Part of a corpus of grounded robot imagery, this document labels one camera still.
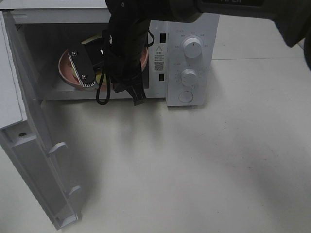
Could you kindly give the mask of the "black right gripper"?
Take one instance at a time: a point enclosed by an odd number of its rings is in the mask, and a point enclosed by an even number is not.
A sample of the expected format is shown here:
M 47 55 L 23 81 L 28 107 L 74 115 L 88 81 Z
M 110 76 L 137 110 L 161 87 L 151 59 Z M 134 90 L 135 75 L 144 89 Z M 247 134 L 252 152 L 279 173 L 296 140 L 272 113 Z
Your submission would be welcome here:
M 135 106 L 143 104 L 146 95 L 141 71 L 141 55 L 148 47 L 148 19 L 110 18 L 104 39 L 104 66 L 107 89 L 128 92 Z

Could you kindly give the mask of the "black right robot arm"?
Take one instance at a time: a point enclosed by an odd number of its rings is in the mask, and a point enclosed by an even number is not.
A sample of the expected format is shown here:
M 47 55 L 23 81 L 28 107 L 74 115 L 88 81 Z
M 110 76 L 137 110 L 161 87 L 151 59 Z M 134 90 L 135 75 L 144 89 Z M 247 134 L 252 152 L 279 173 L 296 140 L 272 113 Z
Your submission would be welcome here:
M 311 63 L 311 3 L 308 0 L 108 0 L 110 20 L 104 37 L 100 83 L 110 93 L 127 92 L 135 105 L 146 96 L 140 57 L 152 20 L 192 23 L 204 13 L 273 21 L 287 46 L 304 41 Z

